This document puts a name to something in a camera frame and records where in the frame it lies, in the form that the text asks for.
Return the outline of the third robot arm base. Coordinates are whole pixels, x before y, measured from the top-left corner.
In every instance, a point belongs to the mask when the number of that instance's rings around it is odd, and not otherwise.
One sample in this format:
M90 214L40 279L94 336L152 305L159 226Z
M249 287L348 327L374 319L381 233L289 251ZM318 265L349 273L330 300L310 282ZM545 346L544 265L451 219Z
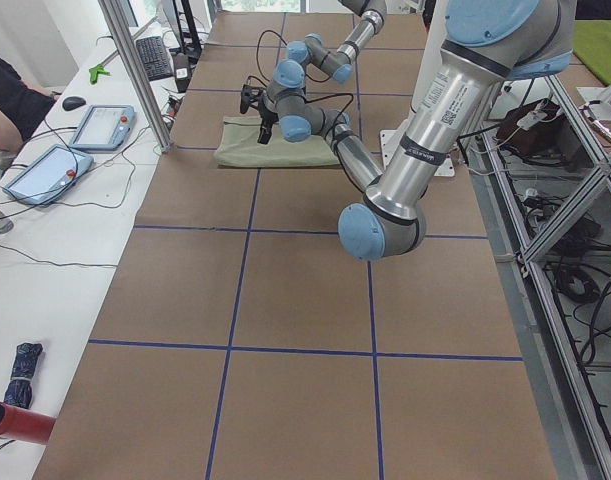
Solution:
M589 127L611 145L611 84L606 87L577 87L583 99L579 111Z

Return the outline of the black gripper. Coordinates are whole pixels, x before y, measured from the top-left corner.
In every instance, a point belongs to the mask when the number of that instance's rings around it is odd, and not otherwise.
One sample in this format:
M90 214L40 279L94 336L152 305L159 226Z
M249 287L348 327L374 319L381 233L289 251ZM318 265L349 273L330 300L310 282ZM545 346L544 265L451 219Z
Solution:
M261 127L257 142L262 145L267 145L272 138L273 126L278 122L278 115L271 111L260 112Z

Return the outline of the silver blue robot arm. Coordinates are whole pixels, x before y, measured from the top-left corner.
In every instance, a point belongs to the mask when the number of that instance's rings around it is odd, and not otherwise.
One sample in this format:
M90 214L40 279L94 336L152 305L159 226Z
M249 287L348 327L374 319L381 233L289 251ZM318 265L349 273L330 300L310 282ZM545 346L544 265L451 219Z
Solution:
M505 80L549 76L568 66L576 5L449 2L440 18L446 27L437 49L440 67L386 166L376 163L341 112L311 105L304 92L308 66L343 82L360 51L382 30L384 2L351 1L348 8L360 21L336 50L326 49L315 35L294 42L268 85L241 105L259 111L262 143L269 141L273 126L289 142L313 135L326 141L363 195L342 211L340 241L353 257L374 261L407 253L422 242L426 222L420 199L485 92Z
M290 66L298 65L301 77L312 66L339 84L345 83L354 72L356 60L369 41L385 25L388 7L382 0L339 1L345 9L358 17L358 23L336 48L328 48L322 37L308 34L303 40L291 41L286 46L286 59Z

